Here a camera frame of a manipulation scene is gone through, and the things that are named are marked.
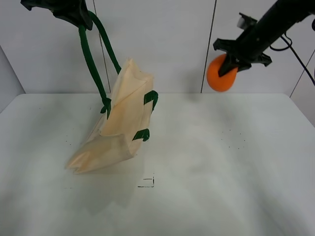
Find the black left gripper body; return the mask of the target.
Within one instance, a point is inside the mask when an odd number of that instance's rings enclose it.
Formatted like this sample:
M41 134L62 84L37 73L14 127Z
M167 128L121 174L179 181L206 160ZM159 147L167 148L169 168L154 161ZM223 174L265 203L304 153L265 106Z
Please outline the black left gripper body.
M84 26L87 30L93 28L85 0L21 0L21 4L29 11L34 7L48 9L54 17L76 27Z

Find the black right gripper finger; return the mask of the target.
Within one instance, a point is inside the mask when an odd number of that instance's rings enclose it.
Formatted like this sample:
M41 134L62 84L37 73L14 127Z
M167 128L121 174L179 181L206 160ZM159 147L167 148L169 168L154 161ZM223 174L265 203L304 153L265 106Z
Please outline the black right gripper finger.
M238 71L238 62L236 61L236 58L233 55L223 55L223 62L219 68L218 75L222 77L233 69Z

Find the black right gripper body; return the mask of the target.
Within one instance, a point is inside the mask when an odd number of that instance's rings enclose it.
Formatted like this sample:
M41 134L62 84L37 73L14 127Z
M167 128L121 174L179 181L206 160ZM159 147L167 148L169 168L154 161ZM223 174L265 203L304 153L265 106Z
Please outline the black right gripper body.
M266 17L257 21L243 13L240 15L238 27L243 30L241 35L235 40L216 39L213 43L214 50L233 55L238 62L238 71L250 69L253 63L268 66L272 60L263 53L271 45L268 37L263 36L267 31Z

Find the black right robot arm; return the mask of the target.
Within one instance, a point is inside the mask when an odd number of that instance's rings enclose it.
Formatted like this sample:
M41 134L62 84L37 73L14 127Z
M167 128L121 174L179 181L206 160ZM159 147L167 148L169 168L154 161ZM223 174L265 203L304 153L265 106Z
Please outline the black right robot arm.
M278 0L260 20L240 13L237 27L243 32L235 40L218 38L213 43L214 49L225 55L211 63L211 72L222 77L233 69L248 70L256 63L268 66L272 60L264 51L293 25L314 13L313 0Z

